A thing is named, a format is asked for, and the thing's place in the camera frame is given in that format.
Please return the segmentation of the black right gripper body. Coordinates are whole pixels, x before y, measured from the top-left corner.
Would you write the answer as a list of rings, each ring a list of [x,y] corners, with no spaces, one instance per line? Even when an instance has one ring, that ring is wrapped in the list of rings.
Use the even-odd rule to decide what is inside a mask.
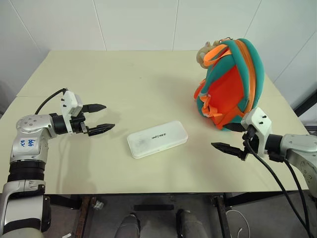
[[[244,140],[243,145],[249,150],[254,150],[254,147],[251,145],[251,141],[256,134],[256,129],[253,125],[249,125],[246,129],[246,133],[242,136]]]

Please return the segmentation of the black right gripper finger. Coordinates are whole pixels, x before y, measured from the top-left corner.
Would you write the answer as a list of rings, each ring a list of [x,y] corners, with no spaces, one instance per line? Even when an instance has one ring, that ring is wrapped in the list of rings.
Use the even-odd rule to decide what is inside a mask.
[[[235,122],[227,123],[223,127],[226,129],[229,129],[231,131],[235,131],[235,132],[244,132],[245,131],[245,128],[242,126],[242,124],[235,123]]]
[[[211,143],[211,145],[215,149],[217,149],[225,154],[236,156],[239,159],[241,159],[242,161],[245,161],[247,156],[248,156],[248,148],[247,147],[245,147],[244,150],[241,150],[240,148],[232,147],[229,144],[222,143],[222,142],[214,142],[214,143]]]

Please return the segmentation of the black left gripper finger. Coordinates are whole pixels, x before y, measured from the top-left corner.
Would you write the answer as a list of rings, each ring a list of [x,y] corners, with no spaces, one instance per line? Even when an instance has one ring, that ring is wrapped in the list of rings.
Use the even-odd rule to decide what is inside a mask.
[[[106,106],[102,104],[86,104],[82,107],[82,113],[95,113],[104,109]]]
[[[111,130],[113,127],[115,127],[115,124],[111,124],[111,123],[100,124],[93,128],[87,127],[87,134],[88,136],[102,134]]]

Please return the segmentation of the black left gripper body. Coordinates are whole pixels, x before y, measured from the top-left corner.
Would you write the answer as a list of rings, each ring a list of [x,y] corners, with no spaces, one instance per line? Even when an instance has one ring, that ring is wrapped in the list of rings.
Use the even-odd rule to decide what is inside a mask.
[[[87,134],[88,129],[85,125],[84,113],[79,113],[77,116],[71,116],[70,125],[73,133],[83,133]]]

